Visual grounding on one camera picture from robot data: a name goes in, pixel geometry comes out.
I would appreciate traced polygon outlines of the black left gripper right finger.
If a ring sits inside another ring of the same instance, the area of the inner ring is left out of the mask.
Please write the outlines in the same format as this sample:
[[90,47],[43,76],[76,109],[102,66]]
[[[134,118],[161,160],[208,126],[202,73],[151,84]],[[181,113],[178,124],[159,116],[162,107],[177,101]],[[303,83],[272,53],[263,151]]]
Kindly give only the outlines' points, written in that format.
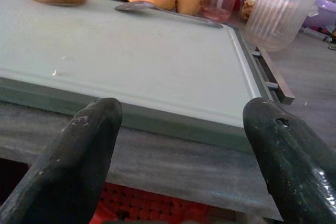
[[335,152],[270,100],[249,101],[243,123],[284,223],[335,223]]

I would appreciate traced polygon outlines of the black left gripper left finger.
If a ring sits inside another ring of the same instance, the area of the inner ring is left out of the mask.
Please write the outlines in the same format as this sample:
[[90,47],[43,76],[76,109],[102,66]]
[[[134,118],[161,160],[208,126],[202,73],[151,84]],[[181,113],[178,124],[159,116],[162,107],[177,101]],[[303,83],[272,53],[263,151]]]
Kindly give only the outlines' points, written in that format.
[[97,99],[75,114],[1,206],[1,223],[89,223],[122,122],[121,103]]

